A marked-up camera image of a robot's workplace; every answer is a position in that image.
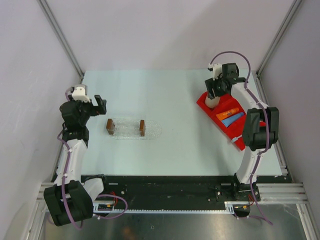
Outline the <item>red plastic organizer bin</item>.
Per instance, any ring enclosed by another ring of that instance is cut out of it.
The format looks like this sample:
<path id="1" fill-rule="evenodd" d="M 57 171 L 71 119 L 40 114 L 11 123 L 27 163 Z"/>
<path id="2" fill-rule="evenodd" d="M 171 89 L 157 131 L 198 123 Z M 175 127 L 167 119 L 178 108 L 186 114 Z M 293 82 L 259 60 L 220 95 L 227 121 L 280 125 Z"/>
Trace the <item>red plastic organizer bin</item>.
<path id="1" fill-rule="evenodd" d="M 240 151 L 245 149 L 242 133 L 246 121 L 246 112 L 239 102 L 229 94 L 223 95 L 215 108 L 205 104 L 207 92 L 197 100 L 197 105 L 208 115 L 215 125 L 222 130 L 231 143 Z"/>

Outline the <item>clear acrylic toothbrush stand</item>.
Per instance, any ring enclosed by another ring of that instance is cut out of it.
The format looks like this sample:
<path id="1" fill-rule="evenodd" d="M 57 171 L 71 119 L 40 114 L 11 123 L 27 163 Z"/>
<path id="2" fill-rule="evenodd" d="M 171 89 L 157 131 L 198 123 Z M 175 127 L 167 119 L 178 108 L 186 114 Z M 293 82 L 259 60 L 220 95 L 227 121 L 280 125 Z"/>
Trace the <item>clear acrylic toothbrush stand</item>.
<path id="1" fill-rule="evenodd" d="M 146 135 L 146 123 L 143 119 L 112 119 L 108 118 L 106 122 L 106 130 L 111 136 L 144 137 Z"/>

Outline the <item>orange toothpaste tube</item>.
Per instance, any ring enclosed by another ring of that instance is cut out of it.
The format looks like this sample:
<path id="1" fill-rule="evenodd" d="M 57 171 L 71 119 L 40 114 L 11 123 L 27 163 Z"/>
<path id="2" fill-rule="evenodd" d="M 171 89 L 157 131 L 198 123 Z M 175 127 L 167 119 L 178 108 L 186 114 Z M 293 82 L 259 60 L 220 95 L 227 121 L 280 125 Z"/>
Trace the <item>orange toothpaste tube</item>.
<path id="1" fill-rule="evenodd" d="M 236 107 L 236 108 L 232 108 L 230 110 L 227 110 L 227 111 L 224 111 L 224 112 L 221 112 L 221 113 L 218 113 L 216 114 L 215 116 L 217 117 L 218 120 L 222 121 L 228 117 L 231 117 L 233 116 L 234 114 L 238 113 L 239 112 L 239 108 Z"/>

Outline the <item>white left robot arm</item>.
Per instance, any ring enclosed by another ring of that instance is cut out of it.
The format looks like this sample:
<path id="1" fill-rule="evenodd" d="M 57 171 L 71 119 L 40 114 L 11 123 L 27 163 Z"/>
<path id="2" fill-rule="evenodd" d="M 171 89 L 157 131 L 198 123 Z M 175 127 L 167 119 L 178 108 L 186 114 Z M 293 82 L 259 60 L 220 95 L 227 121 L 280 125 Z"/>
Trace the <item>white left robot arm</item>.
<path id="1" fill-rule="evenodd" d="M 56 226 L 75 225 L 92 218 L 94 200 L 105 200 L 111 193 L 111 188 L 100 177 L 81 182 L 82 163 L 89 145 L 86 124 L 91 117 L 107 113 L 107 101 L 100 95 L 94 98 L 96 105 L 91 100 L 72 98 L 59 108 L 63 124 L 57 139 L 62 142 L 63 150 L 53 186 L 43 193 Z"/>

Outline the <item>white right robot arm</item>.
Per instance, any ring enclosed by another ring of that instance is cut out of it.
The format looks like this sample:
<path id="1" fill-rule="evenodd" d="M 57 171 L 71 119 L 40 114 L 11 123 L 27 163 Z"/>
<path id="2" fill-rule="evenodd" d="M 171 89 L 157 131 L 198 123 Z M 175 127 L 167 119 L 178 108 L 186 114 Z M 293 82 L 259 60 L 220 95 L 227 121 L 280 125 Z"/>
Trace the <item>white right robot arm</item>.
<path id="1" fill-rule="evenodd" d="M 244 155 L 229 190 L 235 200 L 242 201 L 248 194 L 255 194 L 256 171 L 260 160 L 278 141 L 279 110 L 269 107 L 252 93 L 248 88 L 248 80 L 239 76 L 239 68 L 235 63 L 210 64 L 208 69 L 213 77 L 205 81 L 205 106 L 215 109 L 222 104 L 223 96 L 230 95 L 245 111 L 241 134 L 245 145 Z"/>

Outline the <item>beige cup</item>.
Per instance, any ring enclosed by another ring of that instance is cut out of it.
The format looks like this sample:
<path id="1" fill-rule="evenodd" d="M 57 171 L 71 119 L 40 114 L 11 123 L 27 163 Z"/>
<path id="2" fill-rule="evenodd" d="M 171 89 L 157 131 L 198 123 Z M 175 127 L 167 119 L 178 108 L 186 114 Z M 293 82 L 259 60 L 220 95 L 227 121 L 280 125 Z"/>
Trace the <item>beige cup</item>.
<path id="1" fill-rule="evenodd" d="M 210 108 L 214 109 L 220 102 L 220 97 L 215 97 L 213 99 L 209 98 L 208 96 L 205 98 L 204 104 Z"/>

